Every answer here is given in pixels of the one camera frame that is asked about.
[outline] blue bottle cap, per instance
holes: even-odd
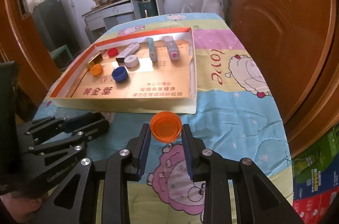
[[[116,82],[121,82],[128,77],[125,66],[120,66],[112,72],[112,77]]]

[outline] screw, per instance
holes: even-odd
[[[213,151],[211,151],[210,149],[204,149],[202,151],[202,154],[204,154],[205,156],[211,156],[213,153]]]
[[[90,163],[90,159],[88,159],[88,158],[84,158],[84,159],[81,160],[81,164],[83,166],[87,166],[89,163]]]
[[[119,154],[121,156],[127,156],[129,154],[129,150],[128,149],[122,149],[119,151]]]
[[[252,160],[250,158],[243,158],[241,161],[244,165],[247,165],[247,166],[252,164]]]

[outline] pink stripe on tablecloth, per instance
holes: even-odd
[[[194,30],[196,49],[245,50],[231,30]]]

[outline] yellow-orange bottle cap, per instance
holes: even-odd
[[[94,76],[99,75],[102,72],[102,66],[100,63],[95,64],[94,66],[91,67],[90,73]]]
[[[163,111],[155,114],[150,120],[153,137],[162,143],[175,141],[181,133],[182,123],[177,114]]]

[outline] colorful tablecloth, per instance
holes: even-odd
[[[277,106],[254,61],[218,15],[184,13],[135,20],[111,28],[97,41],[173,27],[191,27],[196,49],[197,112],[180,115],[182,123],[188,123],[195,137],[224,158],[253,159],[292,203],[289,147]],[[85,112],[58,108],[47,95],[35,119],[47,115],[70,118]],[[124,148],[153,116],[104,115],[111,126],[107,134],[89,143],[88,156],[93,160]],[[131,223],[194,224],[203,217],[204,184],[189,180],[181,139],[167,145],[152,139],[145,174],[141,182],[129,183],[128,191]]]

